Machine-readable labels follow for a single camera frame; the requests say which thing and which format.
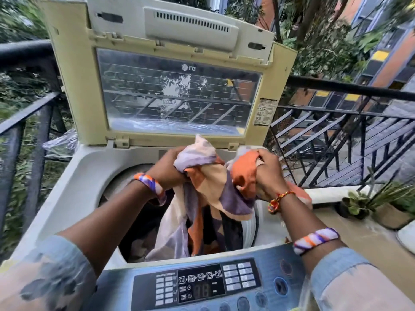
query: hand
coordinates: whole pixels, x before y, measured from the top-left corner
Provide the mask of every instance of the hand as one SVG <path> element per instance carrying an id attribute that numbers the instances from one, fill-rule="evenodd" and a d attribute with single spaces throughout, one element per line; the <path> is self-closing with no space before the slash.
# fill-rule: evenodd
<path id="1" fill-rule="evenodd" d="M 259 149 L 258 152 L 264 164 L 257 167 L 257 184 L 268 195 L 268 199 L 289 191 L 278 156 L 266 149 Z"/>
<path id="2" fill-rule="evenodd" d="M 186 180 L 184 174 L 177 171 L 173 166 L 177 155 L 184 149 L 185 146 L 170 149 L 153 167 L 150 168 L 148 172 L 146 172 L 147 175 L 157 180 L 164 190 L 177 187 Z"/>

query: lid hinge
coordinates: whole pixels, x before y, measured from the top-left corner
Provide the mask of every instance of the lid hinge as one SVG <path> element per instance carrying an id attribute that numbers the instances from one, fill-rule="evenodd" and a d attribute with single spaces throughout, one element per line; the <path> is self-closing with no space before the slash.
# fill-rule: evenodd
<path id="1" fill-rule="evenodd" d="M 114 139 L 115 148 L 129 148 L 129 137 L 122 136 Z"/>
<path id="2" fill-rule="evenodd" d="M 229 143 L 228 144 L 228 151 L 236 152 L 239 147 L 239 143 Z"/>

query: brown pot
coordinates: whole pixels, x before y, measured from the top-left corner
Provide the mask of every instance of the brown pot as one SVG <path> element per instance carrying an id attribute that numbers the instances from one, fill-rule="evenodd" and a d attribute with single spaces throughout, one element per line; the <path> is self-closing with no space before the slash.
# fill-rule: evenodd
<path id="1" fill-rule="evenodd" d="M 372 217 L 383 227 L 389 229 L 400 229 L 414 219 L 413 215 L 402 212 L 389 203 L 379 206 Z"/>

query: yellowed plastic lid frame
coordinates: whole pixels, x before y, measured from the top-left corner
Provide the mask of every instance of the yellowed plastic lid frame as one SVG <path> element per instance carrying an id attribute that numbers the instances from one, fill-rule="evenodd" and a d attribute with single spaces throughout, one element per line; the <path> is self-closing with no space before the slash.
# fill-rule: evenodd
<path id="1" fill-rule="evenodd" d="M 281 97 L 296 52 L 274 43 L 269 61 L 225 52 L 200 50 L 173 43 L 157 46 L 156 41 L 111 33 L 96 34 L 90 29 L 85 2 L 42 0 L 46 25 L 65 86 L 79 141 L 106 145 L 108 140 L 125 140 L 129 146 L 182 146 L 193 143 L 194 135 L 137 133 L 111 130 L 108 125 L 96 49 L 134 52 L 155 57 L 203 63 L 218 67 L 261 73 L 246 129 L 241 136 L 207 135 L 216 148 L 262 145 Z"/>

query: open lid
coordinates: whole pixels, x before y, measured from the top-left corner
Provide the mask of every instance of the open lid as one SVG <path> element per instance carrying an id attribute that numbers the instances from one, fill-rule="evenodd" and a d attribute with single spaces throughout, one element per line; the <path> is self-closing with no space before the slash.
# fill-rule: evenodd
<path id="1" fill-rule="evenodd" d="M 262 145 L 295 59 L 272 33 L 159 0 L 42 7 L 82 143 Z"/>

